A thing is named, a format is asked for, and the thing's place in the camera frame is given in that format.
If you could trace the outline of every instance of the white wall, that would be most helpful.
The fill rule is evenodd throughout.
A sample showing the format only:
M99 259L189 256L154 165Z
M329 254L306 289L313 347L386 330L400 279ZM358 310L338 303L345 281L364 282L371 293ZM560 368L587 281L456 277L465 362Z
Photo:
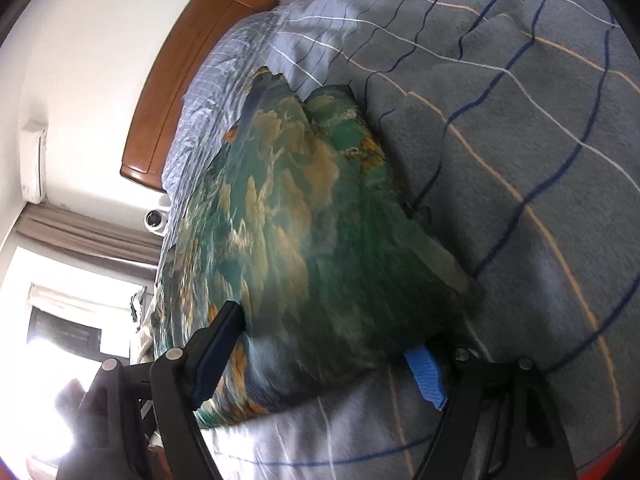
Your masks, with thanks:
M11 259L14 257L15 250L18 248L18 236L15 234L9 234L6 238L4 245L0 249L0 287L4 281L4 276L9 268Z
M19 96L19 111L17 117L0 118L0 128L10 133L27 120L49 125L46 183L51 202L143 229L145 211L162 195L122 178L120 161L148 71L188 1L33 0L20 17L16 28L25 33L7 53L11 62L6 70L13 71L9 79L2 76L0 57L0 107L7 100L15 104ZM20 205L15 139L8 137L0 139L8 144L0 146L0 156L7 159L0 166L10 165L11 178L0 178L0 201L6 200L2 197L8 186L14 211ZM0 239L2 229L0 220Z
M18 171L18 111L34 31L18 23L0 47L0 248L24 206ZM0 280L2 279L0 262Z

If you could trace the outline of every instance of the pillow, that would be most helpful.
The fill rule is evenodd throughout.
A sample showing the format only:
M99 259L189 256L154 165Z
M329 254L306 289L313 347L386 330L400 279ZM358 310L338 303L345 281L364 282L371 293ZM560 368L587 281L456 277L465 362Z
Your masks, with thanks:
M227 300L246 333L203 427L292 406L446 331L472 298L455 258L404 214L346 86L303 104L261 69L162 270L156 355Z

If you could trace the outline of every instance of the security camera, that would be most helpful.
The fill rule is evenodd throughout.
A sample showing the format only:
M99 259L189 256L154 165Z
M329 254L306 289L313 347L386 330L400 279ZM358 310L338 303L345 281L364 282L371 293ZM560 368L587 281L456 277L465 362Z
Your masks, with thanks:
M153 209L145 215L145 227L149 232L164 236L166 234L167 214L165 211Z

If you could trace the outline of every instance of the window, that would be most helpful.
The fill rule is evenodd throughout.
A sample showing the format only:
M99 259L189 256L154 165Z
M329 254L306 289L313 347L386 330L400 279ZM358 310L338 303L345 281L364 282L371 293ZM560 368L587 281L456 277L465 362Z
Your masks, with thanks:
M28 456L56 466L72 443L60 391L88 390L108 357L128 362L140 288L16 249L0 287L0 456L18 478Z

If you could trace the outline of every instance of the striped blanket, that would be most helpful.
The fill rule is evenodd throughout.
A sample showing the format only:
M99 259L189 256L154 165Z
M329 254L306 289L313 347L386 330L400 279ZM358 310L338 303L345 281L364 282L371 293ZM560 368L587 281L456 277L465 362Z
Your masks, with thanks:
M615 452L640 411L640 62L602 1L297 0L245 20L185 97L174 225L263 64L302 99L351 86L484 291L478 349L545 371L580 474ZM439 417L400 361L210 448L228 479L409 479Z

